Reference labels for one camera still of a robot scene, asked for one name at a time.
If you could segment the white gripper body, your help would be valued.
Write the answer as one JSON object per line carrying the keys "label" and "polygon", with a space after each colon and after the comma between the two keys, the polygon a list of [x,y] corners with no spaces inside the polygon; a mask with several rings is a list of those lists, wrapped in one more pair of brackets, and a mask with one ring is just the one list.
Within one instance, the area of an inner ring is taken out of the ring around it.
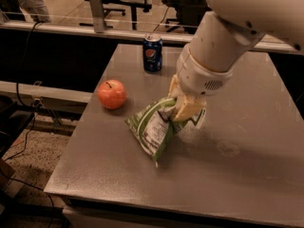
{"label": "white gripper body", "polygon": [[233,70],[215,72],[205,68],[192,56],[189,45],[186,45],[177,61],[176,75],[184,93],[209,96],[223,89],[232,77]]}

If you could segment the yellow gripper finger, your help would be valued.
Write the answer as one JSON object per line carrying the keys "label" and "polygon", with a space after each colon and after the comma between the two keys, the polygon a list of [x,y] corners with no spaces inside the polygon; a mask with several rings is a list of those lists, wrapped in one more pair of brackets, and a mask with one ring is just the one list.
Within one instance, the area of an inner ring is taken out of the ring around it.
{"label": "yellow gripper finger", "polygon": [[171,79],[168,96],[170,98],[177,99],[179,97],[180,93],[181,93],[181,87],[179,84],[179,80],[178,80],[177,75],[174,75]]}
{"label": "yellow gripper finger", "polygon": [[206,106],[204,96],[186,94],[180,88],[175,88],[172,91],[172,97],[176,99],[172,116],[173,122],[188,120]]}

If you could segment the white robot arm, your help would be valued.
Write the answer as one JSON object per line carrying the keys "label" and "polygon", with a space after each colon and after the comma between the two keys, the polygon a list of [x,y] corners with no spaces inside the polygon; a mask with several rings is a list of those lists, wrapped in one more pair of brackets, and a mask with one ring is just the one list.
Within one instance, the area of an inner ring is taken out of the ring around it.
{"label": "white robot arm", "polygon": [[304,48],[304,0],[206,0],[206,12],[192,41],[177,61],[169,96],[176,104],[171,119],[184,121],[199,113],[205,97],[232,76],[239,57],[266,34]]}

